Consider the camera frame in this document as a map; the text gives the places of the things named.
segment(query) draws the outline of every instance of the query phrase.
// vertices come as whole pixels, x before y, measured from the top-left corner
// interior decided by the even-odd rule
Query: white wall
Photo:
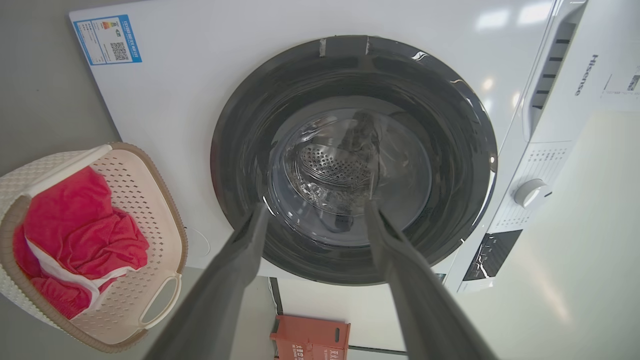
[[[589,121],[496,287],[459,303],[503,359],[640,354],[640,116]]]

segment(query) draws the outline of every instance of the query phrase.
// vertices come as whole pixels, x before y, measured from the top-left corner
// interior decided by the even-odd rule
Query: floor
[[[120,138],[69,25],[72,10],[119,0],[0,2],[0,176],[42,156]],[[182,293],[200,274],[186,268]],[[231,359],[273,359],[275,308],[267,279],[247,287]],[[3,359],[141,359],[166,321],[134,348],[103,354],[30,317],[0,296]]]

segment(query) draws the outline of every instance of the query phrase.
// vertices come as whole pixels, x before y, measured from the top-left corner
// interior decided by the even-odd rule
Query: orange crate
[[[280,360],[346,360],[350,323],[278,315],[271,339]]]

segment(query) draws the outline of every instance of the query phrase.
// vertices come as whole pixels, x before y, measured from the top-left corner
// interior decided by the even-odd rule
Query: laundry basket
[[[149,242],[148,263],[114,282],[97,309],[67,320],[16,264],[13,231],[36,194],[86,166],[105,177],[113,206],[136,220]],[[0,292],[29,314],[93,348],[125,350],[162,320],[178,299],[186,256],[186,234],[175,204],[150,158],[133,145],[112,143],[89,151],[62,152],[0,177]],[[172,279],[173,297],[155,319],[144,322],[149,307]]]

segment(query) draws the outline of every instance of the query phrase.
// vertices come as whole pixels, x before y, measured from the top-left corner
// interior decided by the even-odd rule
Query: qr code
[[[113,55],[116,57],[116,61],[129,59],[127,48],[125,47],[123,42],[112,42],[111,49],[113,50]]]

